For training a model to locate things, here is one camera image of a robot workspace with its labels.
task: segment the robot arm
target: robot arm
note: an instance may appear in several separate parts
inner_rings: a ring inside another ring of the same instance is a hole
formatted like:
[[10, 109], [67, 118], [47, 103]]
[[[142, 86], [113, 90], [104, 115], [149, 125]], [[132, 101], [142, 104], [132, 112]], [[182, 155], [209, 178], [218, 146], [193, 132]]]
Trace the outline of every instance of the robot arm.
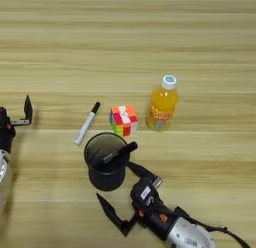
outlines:
[[15, 126], [25, 126], [32, 122], [33, 108], [29, 96], [25, 100], [24, 112], [25, 119], [11, 121], [6, 109], [0, 107], [0, 214], [4, 209], [11, 186], [9, 153], [11, 153], [12, 140], [16, 135]]
[[115, 209], [99, 194], [101, 206], [107, 217], [126, 236], [136, 221], [148, 227], [171, 248], [215, 248], [211, 232], [219, 231], [233, 237], [243, 248], [250, 246], [227, 228], [211, 227], [191, 218], [184, 210], [177, 207], [174, 211], [161, 201], [156, 188], [162, 179], [144, 167], [129, 163], [128, 167], [141, 179], [131, 191], [135, 215], [130, 221], [122, 221]]

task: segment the silver metal part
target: silver metal part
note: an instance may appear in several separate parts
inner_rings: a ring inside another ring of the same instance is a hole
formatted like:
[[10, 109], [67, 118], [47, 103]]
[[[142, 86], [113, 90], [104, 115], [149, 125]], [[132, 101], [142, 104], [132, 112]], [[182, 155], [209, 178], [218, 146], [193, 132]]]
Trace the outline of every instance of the silver metal part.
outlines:
[[23, 120], [13, 120], [13, 121], [11, 121], [11, 125], [13, 125], [13, 126], [30, 125], [30, 120], [27, 120], [27, 119], [23, 119]]
[[156, 177], [156, 179], [153, 181], [152, 185], [155, 189], [158, 189], [158, 187], [162, 184], [163, 179], [159, 176]]
[[178, 218], [167, 236], [169, 247], [177, 248], [215, 248], [210, 233], [203, 227], [193, 225], [183, 218]]
[[2, 213], [11, 187], [11, 168], [8, 153], [0, 150], [0, 214]]

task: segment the white marker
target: white marker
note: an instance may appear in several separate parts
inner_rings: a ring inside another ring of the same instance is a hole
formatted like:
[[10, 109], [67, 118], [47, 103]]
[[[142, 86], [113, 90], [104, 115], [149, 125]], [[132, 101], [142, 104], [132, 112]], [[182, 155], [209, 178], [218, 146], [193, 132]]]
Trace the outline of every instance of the white marker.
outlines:
[[81, 144], [81, 142], [82, 142], [82, 140], [83, 140], [83, 138], [84, 138], [84, 135], [86, 134], [86, 132], [87, 132], [87, 130], [88, 130], [88, 128], [89, 128], [89, 126], [90, 126], [92, 120], [94, 119], [94, 117], [95, 117], [95, 115], [96, 115], [96, 113], [97, 113], [99, 107], [100, 107], [100, 103], [99, 103], [99, 102], [96, 102], [95, 105], [94, 105], [94, 107], [93, 107], [93, 109], [92, 109], [92, 111], [90, 112], [88, 118], [87, 118], [86, 121], [84, 122], [84, 125], [83, 125], [83, 127], [81, 128], [79, 135], [78, 135], [77, 138], [74, 140], [74, 143], [75, 143], [76, 145], [79, 146], [79, 145]]

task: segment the black cup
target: black cup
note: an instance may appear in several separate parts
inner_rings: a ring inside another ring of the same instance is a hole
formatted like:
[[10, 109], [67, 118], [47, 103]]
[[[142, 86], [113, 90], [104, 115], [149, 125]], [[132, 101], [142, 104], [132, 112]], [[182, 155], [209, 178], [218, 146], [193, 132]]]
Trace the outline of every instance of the black cup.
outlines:
[[84, 159], [89, 168], [89, 178], [97, 189], [112, 191], [121, 186], [130, 154], [115, 160], [104, 168], [94, 168], [96, 162], [127, 145], [126, 141], [111, 132], [103, 132], [92, 137], [85, 146]]

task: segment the tabletop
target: tabletop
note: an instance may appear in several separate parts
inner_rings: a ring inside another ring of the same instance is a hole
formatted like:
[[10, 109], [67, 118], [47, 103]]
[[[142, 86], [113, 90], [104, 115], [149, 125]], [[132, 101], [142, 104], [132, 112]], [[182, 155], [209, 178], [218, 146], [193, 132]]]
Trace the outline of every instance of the tabletop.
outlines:
[[[13, 141], [11, 197], [1, 247], [165, 247], [136, 225], [128, 237], [104, 215], [96, 192], [123, 218], [133, 210], [129, 170], [113, 192], [88, 179], [83, 150], [111, 131], [112, 106], [134, 104], [131, 160], [162, 176], [171, 209], [229, 229], [256, 245], [256, 0], [0, 0], [1, 106], [34, 117]], [[161, 77], [178, 80], [171, 128], [145, 124]], [[93, 104], [102, 106], [80, 147]], [[238, 247], [213, 234], [217, 247]]]

